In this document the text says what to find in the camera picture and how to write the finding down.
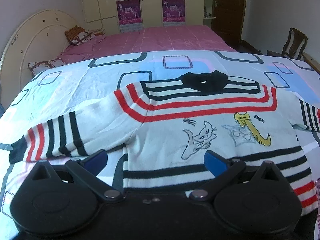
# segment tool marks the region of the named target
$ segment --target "red stripe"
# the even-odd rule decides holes
[[[133,84],[127,85],[127,89],[130,93],[132,100],[135,103],[137,103],[138,106],[148,111],[155,111],[155,110],[168,109],[168,108],[207,106],[207,105],[213,105],[213,104],[228,104],[228,103],[241,103],[241,102],[266,103],[269,101],[270,96],[268,94],[267,87],[265,85],[262,85],[262,86],[265,93],[264,97],[262,98],[246,98],[246,97],[219,98],[219,99],[202,100],[202,101],[172,102],[172,103],[165,103],[165,104],[156,105],[156,106],[151,104],[148,105],[141,98],[139,98]]]
[[[304,201],[301,201],[301,205],[302,205],[303,208],[305,208],[307,206],[310,206],[311,204],[313,204],[316,201],[317,201],[317,195],[313,195],[312,197],[307,198]]]
[[[39,132],[39,148],[38,148],[37,154],[36,154],[36,161],[41,159],[41,154],[42,154],[43,146],[44,146],[44,131],[43,131],[42,124],[38,124],[37,128],[38,128],[38,132]]]
[[[237,112],[267,112],[267,111],[275,111],[278,105],[276,99],[276,89],[271,88],[271,94],[273,98],[273,103],[271,106],[240,106],[240,107],[233,107],[233,108],[218,108],[218,109],[206,109],[206,110],[198,110],[198,111],[191,111],[191,112],[183,112],[183,113],[173,113],[173,114],[161,114],[161,115],[153,115],[153,116],[146,116],[139,114],[132,108],[130,108],[124,98],[123,93],[121,90],[116,90],[114,92],[115,96],[118,99],[118,102],[123,109],[129,116],[133,119],[137,120],[138,122],[157,122],[162,120],[171,120],[171,119],[178,119],[178,118],[190,118],[196,116],[203,116],[203,115],[213,115],[213,114],[234,114]]]
[[[131,109],[127,102],[125,101],[124,95],[122,94],[121,90],[114,91],[116,98],[124,112],[126,112],[129,116],[133,119],[137,120],[138,122],[144,122],[145,116],[142,114],[137,113],[133,109]]]
[[[306,193],[309,190],[312,190],[314,188],[315,184],[313,183],[313,181],[309,182],[308,184],[302,186],[302,187],[298,187],[296,189],[294,189],[293,191],[295,192],[295,194],[301,195],[303,193]]]
[[[33,129],[30,128],[28,130],[28,135],[29,135],[29,138],[30,138],[30,141],[31,141],[31,146],[30,146],[30,149],[28,151],[28,156],[26,158],[26,161],[27,162],[31,162],[31,156],[32,156],[32,152],[33,150],[35,149],[35,145],[36,145],[36,138],[35,138],[35,134],[33,132]]]

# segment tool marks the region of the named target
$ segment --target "sweater sleeve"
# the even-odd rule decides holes
[[[30,128],[12,144],[10,163],[58,156],[87,156],[125,143],[144,122],[148,101],[140,83],[116,90],[99,102]]]
[[[320,109],[306,103],[295,93],[277,89],[278,109],[291,125],[298,125],[309,131],[319,131]]]

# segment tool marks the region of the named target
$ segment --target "white wall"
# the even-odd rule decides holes
[[[320,0],[249,1],[242,39],[263,54],[267,50],[281,53],[293,27],[305,33],[305,52],[320,62]]]
[[[29,16],[45,9],[58,9],[84,25],[81,0],[0,0],[0,57],[11,35]]]
[[[250,5],[251,5],[251,0],[246,0],[245,4],[245,13],[244,13],[244,20],[243,20],[243,28],[242,28],[242,33],[241,33],[241,39],[244,40],[245,37],[247,36],[247,31],[248,31],[248,21],[249,21],[249,14],[250,14]]]

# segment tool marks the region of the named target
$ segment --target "striped sweater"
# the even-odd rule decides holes
[[[295,94],[227,76],[187,73],[137,82],[101,101],[30,128],[12,144],[10,163],[87,156],[123,143],[124,188],[188,191],[213,175],[204,153],[248,165],[272,160],[290,182],[303,214],[317,207],[307,159],[293,125],[318,131],[320,110]]]

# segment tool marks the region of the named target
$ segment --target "door handle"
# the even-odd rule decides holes
[[[216,1],[215,4],[214,4],[214,7],[217,8],[218,6],[221,6],[221,5],[222,5],[222,3]]]

